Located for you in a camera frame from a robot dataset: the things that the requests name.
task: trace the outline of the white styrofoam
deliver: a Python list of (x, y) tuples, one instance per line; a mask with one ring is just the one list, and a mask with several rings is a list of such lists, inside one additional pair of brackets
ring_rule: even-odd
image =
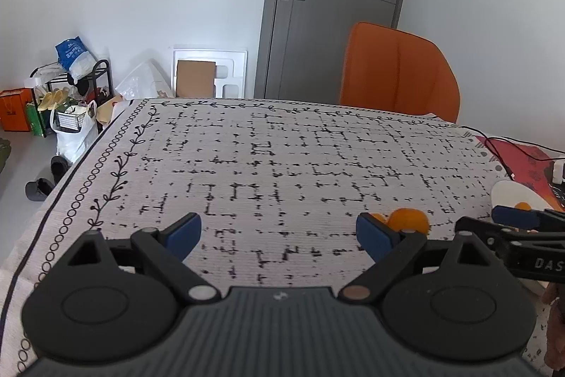
[(245, 91), (245, 72), (247, 70), (247, 55), (247, 51), (201, 50), (192, 48), (178, 48), (173, 50), (171, 71), (171, 88), (173, 94), (176, 95), (176, 70), (179, 61), (213, 61), (216, 63), (216, 79), (214, 79), (216, 98), (224, 98), (224, 91), (227, 93), (225, 95), (226, 98), (243, 98)]

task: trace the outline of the floor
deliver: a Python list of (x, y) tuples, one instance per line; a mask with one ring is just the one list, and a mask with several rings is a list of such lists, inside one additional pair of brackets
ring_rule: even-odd
[(31, 133), (0, 130), (0, 138), (9, 140), (12, 152), (0, 173), (0, 264), (22, 236), (29, 218), (41, 203), (25, 196), (25, 184), (40, 177), (53, 182), (50, 161), (57, 149), (57, 138), (33, 136)]

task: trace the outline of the cardboard box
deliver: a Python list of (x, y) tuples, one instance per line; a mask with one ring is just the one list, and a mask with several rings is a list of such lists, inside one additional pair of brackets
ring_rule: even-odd
[(179, 98), (213, 98), (216, 63), (178, 61), (176, 95)]

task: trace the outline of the table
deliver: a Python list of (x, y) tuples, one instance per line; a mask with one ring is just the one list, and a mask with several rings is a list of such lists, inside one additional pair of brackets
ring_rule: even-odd
[(471, 133), (432, 118), (267, 100), (133, 101), (2, 267), (0, 374), (33, 361), (20, 308), (85, 230), (125, 238), (195, 211), (202, 238), (185, 263), (222, 292), (339, 289), (372, 263), (355, 238), (358, 213), (419, 208), (431, 238), (449, 239), (459, 217), (489, 215), (490, 189), (504, 177)]

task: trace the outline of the orange chair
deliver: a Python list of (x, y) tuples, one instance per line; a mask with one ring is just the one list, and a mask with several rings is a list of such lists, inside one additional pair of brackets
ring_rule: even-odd
[(429, 40), (371, 23), (357, 23), (345, 52), (341, 104), (410, 115), (459, 114), (459, 87)]

